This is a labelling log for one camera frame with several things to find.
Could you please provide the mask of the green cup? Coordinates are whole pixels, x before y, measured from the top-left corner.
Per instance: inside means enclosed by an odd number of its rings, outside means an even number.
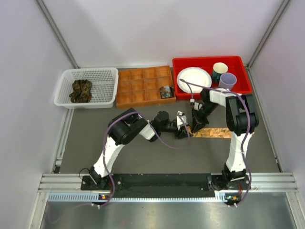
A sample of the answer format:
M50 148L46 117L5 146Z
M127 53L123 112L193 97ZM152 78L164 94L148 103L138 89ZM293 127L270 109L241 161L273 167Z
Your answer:
M228 71L228 66L223 62L217 62L213 65L212 82L219 83L222 74Z

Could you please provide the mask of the lavender plastic cup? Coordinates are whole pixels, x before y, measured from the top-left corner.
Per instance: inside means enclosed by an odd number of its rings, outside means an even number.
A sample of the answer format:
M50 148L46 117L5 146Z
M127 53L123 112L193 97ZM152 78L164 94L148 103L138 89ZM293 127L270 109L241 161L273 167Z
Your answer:
M232 73L223 73L220 76L219 84L218 86L220 88L231 90L235 84L237 83L237 78Z

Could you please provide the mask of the red plastic bin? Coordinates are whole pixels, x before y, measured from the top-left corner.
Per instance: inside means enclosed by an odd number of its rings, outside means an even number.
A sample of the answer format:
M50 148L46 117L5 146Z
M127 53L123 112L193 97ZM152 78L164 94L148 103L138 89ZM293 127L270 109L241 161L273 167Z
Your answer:
M188 67L198 67L212 74L213 65L217 62L226 64L228 66L228 72L236 76L237 83L232 88L232 91L239 94L252 93L252 85L240 56L189 57L174 58L172 60L176 98L178 100L189 100L191 98L189 93L185 93L178 86L177 77L180 71Z

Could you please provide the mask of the orange patterned tie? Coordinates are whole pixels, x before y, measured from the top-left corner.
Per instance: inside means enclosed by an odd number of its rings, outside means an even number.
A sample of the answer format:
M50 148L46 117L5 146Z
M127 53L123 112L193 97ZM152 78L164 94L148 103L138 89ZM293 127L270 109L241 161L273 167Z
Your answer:
M232 138L232 133L228 128L220 127L211 127L211 128L202 128L197 132L192 132L191 127L188 126L188 131L192 137L196 138Z

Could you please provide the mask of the dark camouflage tie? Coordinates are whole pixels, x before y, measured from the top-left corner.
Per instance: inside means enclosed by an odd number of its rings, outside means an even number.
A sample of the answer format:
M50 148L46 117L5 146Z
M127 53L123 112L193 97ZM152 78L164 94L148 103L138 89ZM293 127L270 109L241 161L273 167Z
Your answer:
M69 95L72 103L89 103L92 99L92 82L89 80L75 80L72 84L73 92Z

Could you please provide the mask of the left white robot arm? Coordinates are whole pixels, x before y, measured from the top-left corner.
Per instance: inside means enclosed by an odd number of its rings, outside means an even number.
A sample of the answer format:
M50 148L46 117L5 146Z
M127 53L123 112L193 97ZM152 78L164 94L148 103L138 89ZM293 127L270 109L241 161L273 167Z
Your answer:
M173 133L175 138L190 138L186 115L178 111L176 119L170 121L166 111L159 111L156 117L149 121L135 109L130 108L112 119L103 139L101 156L90 168L91 183L97 189L103 189L108 184L107 176L122 148L136 136L141 135L149 142L160 139L161 133Z

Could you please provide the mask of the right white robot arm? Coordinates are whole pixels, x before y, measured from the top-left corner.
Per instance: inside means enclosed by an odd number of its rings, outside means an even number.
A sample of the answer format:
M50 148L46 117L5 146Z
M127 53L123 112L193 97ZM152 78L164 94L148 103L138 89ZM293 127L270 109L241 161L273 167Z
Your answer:
M227 128L231 131L228 159L222 170L221 178L213 178L211 185L217 190L235 188L245 181L246 153L254 129L259 124L252 94L237 94L224 88L202 89L202 103L190 99L192 109L192 133L203 129L209 121L207 117L218 106L226 111Z

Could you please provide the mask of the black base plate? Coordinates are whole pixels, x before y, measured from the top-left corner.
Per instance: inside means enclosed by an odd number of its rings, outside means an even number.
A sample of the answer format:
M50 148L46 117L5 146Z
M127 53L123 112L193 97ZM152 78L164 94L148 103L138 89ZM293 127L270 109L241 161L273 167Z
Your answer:
M114 185L110 178L104 178L102 185L93 183L90 176L82 178L81 190L115 191L113 197L138 198L192 198L212 197L215 191L240 188L246 190L249 178L227 183L223 175L212 174L113 174Z

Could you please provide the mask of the white paper plate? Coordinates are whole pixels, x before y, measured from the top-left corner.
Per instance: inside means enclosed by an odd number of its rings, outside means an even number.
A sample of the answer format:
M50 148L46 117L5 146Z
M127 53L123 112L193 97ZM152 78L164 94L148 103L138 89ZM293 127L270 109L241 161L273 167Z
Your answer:
M180 71L177 75L178 87L185 93L198 94L202 88L193 84L211 87L212 79L209 73L201 68L188 67Z

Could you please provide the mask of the rolled dark patterned tie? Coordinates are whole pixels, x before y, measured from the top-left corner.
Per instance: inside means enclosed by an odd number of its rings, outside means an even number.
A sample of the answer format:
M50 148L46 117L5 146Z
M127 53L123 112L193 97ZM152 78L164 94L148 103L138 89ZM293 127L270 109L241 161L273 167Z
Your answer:
M166 86L160 87L159 92L160 92L161 99L167 99L167 98L174 97L174 92L173 92L172 86L166 85Z

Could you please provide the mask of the orange compartment tray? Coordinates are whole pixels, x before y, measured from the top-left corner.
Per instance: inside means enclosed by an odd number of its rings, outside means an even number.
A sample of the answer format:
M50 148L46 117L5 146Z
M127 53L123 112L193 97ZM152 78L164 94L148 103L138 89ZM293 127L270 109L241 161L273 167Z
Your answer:
M127 109L175 103L175 93L173 98L161 99L159 88L166 85L174 88L168 65L119 70L116 107Z

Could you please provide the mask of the white perforated plastic basket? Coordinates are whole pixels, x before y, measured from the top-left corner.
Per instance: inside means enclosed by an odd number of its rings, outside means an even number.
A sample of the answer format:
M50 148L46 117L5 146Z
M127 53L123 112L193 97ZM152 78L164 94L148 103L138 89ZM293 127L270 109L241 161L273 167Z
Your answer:
M60 78L54 104L67 109L112 108L118 88L119 71L114 67L65 70ZM77 80L92 83L92 98L87 103L71 102L72 84Z

